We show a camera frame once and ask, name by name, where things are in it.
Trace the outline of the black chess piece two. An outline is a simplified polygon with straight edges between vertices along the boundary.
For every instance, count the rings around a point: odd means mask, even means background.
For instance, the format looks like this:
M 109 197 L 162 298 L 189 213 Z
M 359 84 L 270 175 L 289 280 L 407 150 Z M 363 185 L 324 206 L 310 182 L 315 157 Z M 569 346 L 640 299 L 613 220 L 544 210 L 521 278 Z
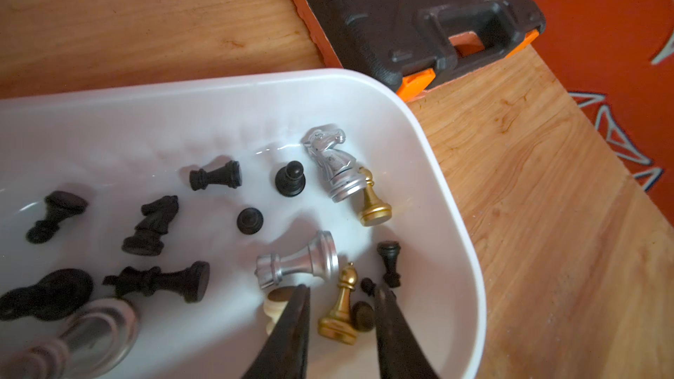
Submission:
M 164 196 L 142 205 L 144 219 L 132 236 L 124 239 L 122 251 L 140 256 L 158 256 L 164 248 L 161 237 L 169 232 L 170 222 L 179 211 L 178 196 Z

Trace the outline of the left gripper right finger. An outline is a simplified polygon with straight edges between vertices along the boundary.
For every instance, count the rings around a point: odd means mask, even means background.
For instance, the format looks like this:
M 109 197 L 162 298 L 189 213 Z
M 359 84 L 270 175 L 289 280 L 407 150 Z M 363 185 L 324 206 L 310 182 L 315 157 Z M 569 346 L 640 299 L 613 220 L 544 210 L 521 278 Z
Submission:
M 374 313 L 381 378 L 439 378 L 386 284 L 375 287 Z

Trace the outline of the gold chess pawn bottom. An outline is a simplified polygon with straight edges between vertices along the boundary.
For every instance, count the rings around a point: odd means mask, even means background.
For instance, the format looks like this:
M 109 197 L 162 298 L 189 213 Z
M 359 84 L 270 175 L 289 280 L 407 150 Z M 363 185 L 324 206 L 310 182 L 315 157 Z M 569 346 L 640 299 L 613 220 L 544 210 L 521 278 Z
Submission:
M 354 263 L 342 269 L 337 287 L 338 298 L 328 314 L 319 319 L 318 333 L 329 340 L 346 345 L 355 345 L 358 331 L 352 325 L 350 298 L 356 289 L 358 273 Z

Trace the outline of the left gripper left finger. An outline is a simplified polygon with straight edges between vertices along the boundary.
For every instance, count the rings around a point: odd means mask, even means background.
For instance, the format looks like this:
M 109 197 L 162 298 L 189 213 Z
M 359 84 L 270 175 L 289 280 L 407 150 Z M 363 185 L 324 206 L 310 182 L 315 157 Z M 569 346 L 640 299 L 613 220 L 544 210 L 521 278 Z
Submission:
M 296 289 L 272 334 L 243 378 L 305 378 L 308 363 L 311 289 Z

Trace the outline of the black chess piece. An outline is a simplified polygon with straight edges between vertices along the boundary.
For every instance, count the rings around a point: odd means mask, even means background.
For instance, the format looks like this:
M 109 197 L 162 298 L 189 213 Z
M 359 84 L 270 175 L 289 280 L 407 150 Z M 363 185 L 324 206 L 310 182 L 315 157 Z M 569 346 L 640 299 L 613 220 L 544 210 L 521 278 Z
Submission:
M 26 317 L 41 321 L 65 319 L 90 300 L 93 286 L 91 276 L 84 270 L 57 270 L 34 285 L 3 294 L 1 321 Z

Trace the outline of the silver chess knight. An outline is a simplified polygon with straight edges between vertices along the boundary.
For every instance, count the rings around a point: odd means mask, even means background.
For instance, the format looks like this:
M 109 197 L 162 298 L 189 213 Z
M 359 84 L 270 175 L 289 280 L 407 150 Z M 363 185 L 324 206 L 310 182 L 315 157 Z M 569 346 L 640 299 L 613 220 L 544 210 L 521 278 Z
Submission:
M 346 133 L 340 129 L 316 128 L 308 133 L 303 142 L 308 153 L 321 169 L 329 186 L 329 196 L 339 203 L 367 187 L 366 176 L 351 154 L 337 149 L 346 141 Z

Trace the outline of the cream chess pawn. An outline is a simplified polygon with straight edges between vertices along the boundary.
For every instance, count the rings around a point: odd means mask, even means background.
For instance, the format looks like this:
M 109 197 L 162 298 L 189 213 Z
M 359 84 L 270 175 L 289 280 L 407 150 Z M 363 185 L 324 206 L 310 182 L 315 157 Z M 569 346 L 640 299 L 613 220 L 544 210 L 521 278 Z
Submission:
M 266 326 L 267 335 L 272 334 L 295 289 L 295 286 L 280 287 L 270 291 L 266 296 L 263 302 L 263 312 L 270 319 Z

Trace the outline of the gold chess piece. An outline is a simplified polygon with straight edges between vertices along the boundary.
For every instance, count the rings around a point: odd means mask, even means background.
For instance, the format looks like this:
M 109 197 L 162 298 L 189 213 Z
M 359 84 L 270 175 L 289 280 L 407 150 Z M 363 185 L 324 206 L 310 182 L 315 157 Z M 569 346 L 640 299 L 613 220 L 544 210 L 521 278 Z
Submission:
M 363 209 L 359 212 L 361 224 L 366 227 L 381 225 L 392 217 L 391 205 L 384 202 L 374 191 L 374 180 L 370 170 L 359 168 L 359 173 L 365 175 L 367 182 L 363 190 Z

